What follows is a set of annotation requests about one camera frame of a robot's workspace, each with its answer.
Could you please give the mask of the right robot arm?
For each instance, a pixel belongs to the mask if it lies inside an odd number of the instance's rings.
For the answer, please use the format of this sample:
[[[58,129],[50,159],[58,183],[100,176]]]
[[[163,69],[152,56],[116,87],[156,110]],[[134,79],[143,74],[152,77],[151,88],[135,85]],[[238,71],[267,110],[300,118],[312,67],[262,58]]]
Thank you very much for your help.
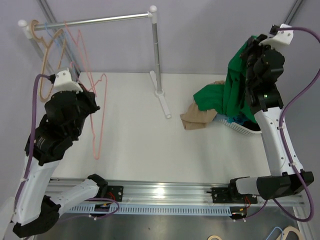
[[[276,81],[284,72],[285,57],[269,40],[264,34],[250,37],[240,58],[246,64],[245,100],[261,130],[270,175],[230,180],[227,196],[235,203],[246,195],[264,200],[297,195],[314,181],[313,173],[305,171],[296,156],[281,117],[284,104]]]

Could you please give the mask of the pink wire hanger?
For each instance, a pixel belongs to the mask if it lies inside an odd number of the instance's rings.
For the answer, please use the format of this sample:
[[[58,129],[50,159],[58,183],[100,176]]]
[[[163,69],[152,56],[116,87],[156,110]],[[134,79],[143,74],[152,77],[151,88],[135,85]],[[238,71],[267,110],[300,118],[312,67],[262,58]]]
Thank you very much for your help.
[[[77,53],[81,59],[81,63],[82,66],[84,68],[84,71],[87,74],[87,77],[89,79],[90,82],[90,86],[93,89],[93,91],[95,92],[95,84],[94,84],[94,79],[92,76],[92,69],[91,69],[91,65],[90,65],[90,61],[88,58],[88,53],[87,53],[87,49],[86,49],[86,45],[85,45],[85,41],[82,35],[82,32],[80,29],[77,30],[77,36],[74,37],[71,33],[71,30],[69,28],[69,25],[67,24],[66,21],[63,22],[65,29],[67,30],[69,36],[71,37],[72,42],[74,43]]]
[[[84,123],[80,136],[80,155],[87,162],[97,162],[102,156],[105,118],[107,115],[108,78],[105,73],[95,75],[82,72],[79,81],[85,88],[95,93],[95,101],[99,110],[90,114]]]

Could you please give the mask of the beige t shirt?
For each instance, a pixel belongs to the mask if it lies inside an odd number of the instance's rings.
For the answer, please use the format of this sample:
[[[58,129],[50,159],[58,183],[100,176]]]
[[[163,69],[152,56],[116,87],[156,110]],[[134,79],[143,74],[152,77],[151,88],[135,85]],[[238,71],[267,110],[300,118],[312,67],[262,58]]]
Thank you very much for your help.
[[[215,81],[193,95],[193,102],[180,115],[185,130],[204,129],[217,117],[226,115],[223,108],[224,88],[223,80]]]

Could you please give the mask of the teal t shirt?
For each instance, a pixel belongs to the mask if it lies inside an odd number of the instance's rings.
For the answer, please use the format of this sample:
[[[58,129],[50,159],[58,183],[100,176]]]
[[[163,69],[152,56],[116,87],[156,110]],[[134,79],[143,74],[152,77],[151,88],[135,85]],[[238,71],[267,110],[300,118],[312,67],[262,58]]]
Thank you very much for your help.
[[[238,116],[228,117],[227,118],[227,122],[229,124],[236,123],[236,124],[239,124],[241,126],[243,126],[246,122],[249,122],[249,121],[250,120],[244,114],[240,114]]]

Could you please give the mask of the green t shirt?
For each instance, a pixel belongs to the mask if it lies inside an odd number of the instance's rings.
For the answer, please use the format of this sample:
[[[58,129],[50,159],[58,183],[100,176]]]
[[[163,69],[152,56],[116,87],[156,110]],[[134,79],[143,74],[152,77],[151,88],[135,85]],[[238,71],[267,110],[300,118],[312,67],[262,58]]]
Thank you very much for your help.
[[[249,121],[257,122],[245,96],[247,67],[241,54],[247,46],[248,43],[244,43],[229,61],[223,84],[208,84],[193,95],[200,111],[214,109],[228,118],[244,115]]]

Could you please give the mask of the light blue wire hanger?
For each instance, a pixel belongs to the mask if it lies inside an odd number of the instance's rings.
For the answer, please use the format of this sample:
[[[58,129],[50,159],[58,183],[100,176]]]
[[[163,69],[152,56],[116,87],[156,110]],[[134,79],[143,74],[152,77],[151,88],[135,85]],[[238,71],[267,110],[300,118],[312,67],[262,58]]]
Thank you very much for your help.
[[[69,59],[69,62],[71,63],[73,73],[78,77],[80,75],[80,72],[77,68],[77,63],[75,59],[75,55],[71,50],[71,44],[69,43],[69,34],[64,30],[61,35],[57,37],[53,42],[56,45],[57,48],[63,48],[63,43],[65,41],[65,47],[64,52],[66,54],[66,57]]]

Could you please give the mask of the beige wooden hanger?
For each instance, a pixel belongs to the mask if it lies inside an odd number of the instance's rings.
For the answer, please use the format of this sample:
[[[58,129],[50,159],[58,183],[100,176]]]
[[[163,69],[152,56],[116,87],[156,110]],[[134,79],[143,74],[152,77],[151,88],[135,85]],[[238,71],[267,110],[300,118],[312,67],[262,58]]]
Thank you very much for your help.
[[[44,39],[43,36],[41,37],[38,37],[35,33],[36,31],[36,25],[39,24],[39,21],[38,20],[32,20],[29,24],[28,24],[28,27],[29,27],[29,32],[31,34],[31,38],[33,40],[35,40],[37,43],[40,43],[42,44],[43,48],[44,48],[44,56],[42,57],[42,66],[41,66],[41,74],[45,74],[46,71],[45,71],[45,68],[47,67],[48,65],[48,57],[49,57],[49,53],[50,53],[50,50],[53,46],[53,44],[55,43],[55,40],[58,40],[59,37],[62,37],[63,34],[64,34],[64,31],[62,28],[60,28],[56,33],[54,33],[53,37],[51,38],[51,40],[49,40],[48,42],[46,42],[46,40]],[[50,96],[52,95],[53,93],[53,89],[54,89],[54,85],[51,84],[51,87],[49,88],[48,90],[48,93],[45,94],[44,93],[44,83],[45,83],[45,80],[44,78],[42,77],[40,79],[40,87],[39,87],[39,98],[40,98],[40,101],[45,103],[49,100]]]

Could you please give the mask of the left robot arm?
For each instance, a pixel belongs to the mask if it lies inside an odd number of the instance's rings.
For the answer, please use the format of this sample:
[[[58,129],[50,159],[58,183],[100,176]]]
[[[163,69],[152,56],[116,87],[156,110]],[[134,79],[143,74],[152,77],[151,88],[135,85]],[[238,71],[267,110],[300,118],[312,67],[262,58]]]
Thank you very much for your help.
[[[108,182],[91,174],[82,183],[57,195],[46,195],[51,177],[68,150],[79,140],[86,118],[100,109],[92,91],[59,91],[45,103],[45,115],[25,146],[28,176],[18,191],[12,222],[19,238],[50,230],[62,214],[79,203],[107,197]]]

